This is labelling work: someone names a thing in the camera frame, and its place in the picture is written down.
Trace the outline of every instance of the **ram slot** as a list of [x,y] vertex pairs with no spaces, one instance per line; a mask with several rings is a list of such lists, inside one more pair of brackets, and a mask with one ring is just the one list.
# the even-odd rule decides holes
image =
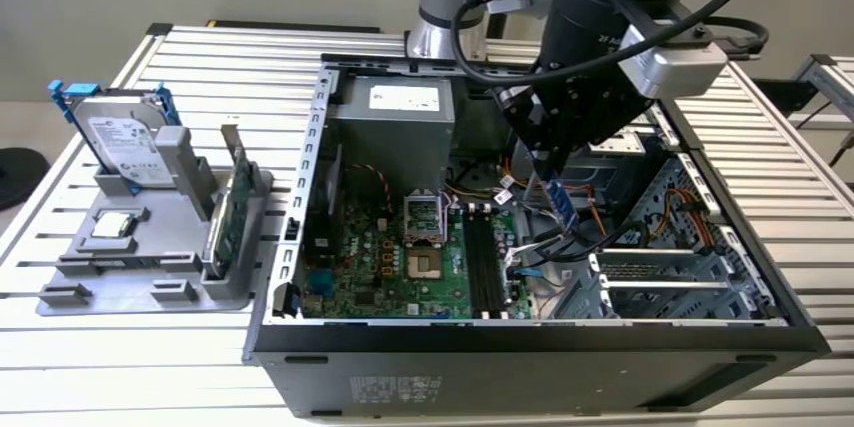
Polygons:
[[471,212],[463,216],[466,265],[471,306],[475,313],[498,315],[505,308],[502,279],[498,270],[495,235],[488,212]]

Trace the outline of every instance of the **green memory board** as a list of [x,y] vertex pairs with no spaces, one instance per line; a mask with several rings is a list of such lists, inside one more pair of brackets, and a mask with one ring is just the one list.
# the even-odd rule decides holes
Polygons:
[[[424,247],[406,247],[402,215],[395,215],[387,229],[380,231],[374,212],[358,204],[344,206],[342,253],[332,269],[332,288],[324,296],[312,293],[308,286],[308,295],[303,298],[304,315],[314,318],[471,319],[462,211],[452,209],[448,213],[448,240],[440,249],[442,276],[438,279],[410,278],[407,252]],[[496,211],[492,215],[492,228],[496,237],[506,239],[510,235],[513,238],[509,211]],[[383,278],[378,276],[378,270],[386,265],[392,266],[392,273]],[[525,288],[507,313],[510,318],[531,317]]]

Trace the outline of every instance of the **hard drive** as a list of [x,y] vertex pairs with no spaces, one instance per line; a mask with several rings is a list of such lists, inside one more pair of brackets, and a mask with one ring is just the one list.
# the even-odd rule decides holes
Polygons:
[[154,91],[102,90],[98,84],[72,84],[63,92],[55,80],[53,102],[80,131],[104,173],[119,174],[140,188],[174,188],[175,182],[154,137],[164,125],[180,125],[172,94],[163,85]]

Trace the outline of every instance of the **aluminum extrusion table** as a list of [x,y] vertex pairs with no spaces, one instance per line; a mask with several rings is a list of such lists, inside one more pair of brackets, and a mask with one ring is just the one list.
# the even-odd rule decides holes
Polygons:
[[795,74],[809,81],[854,121],[854,57],[813,55]]
[[[150,89],[166,81],[196,153],[214,166],[231,163],[219,126],[239,125],[251,158],[275,176],[259,262],[279,238],[324,52],[398,56],[403,40],[399,35],[174,27],[146,36],[112,84]],[[527,63],[538,44],[491,41],[488,52],[496,62]],[[414,425],[475,420],[505,425],[854,425],[851,192],[737,66],[702,98],[678,104],[833,354],[702,414],[418,418],[410,419]],[[631,128],[651,127],[639,118]],[[51,265],[98,192],[95,168],[76,136],[0,238],[0,292],[36,292],[48,282]],[[291,419],[264,371],[240,365],[250,308],[40,317],[36,303],[25,297],[0,300],[0,413],[13,413],[0,417],[0,424],[283,425]],[[363,419],[360,425],[374,422],[402,419]]]

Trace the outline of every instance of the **label sticker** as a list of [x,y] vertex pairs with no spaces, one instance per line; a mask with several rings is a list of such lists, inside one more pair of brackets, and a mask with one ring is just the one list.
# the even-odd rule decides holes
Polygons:
[[439,88],[375,85],[371,87],[368,107],[376,110],[439,112]]
[[513,178],[513,175],[506,175],[505,177],[502,177],[501,184],[506,189],[509,189],[515,183],[517,179]]
[[513,194],[509,190],[502,190],[494,198],[495,202],[498,202],[498,205],[505,205],[507,201],[513,199]]
[[432,403],[440,387],[440,376],[350,377],[352,400],[358,404]]
[[143,187],[175,185],[146,124],[136,119],[92,117],[90,126],[122,177]]
[[110,267],[114,267],[114,268],[115,268],[115,267],[122,268],[122,267],[126,267],[126,266],[127,266],[127,264],[126,264],[126,263],[124,263],[124,261],[122,261],[122,260],[94,260],[94,261],[92,261],[92,265],[94,265],[95,267],[108,267],[108,268],[110,268]]

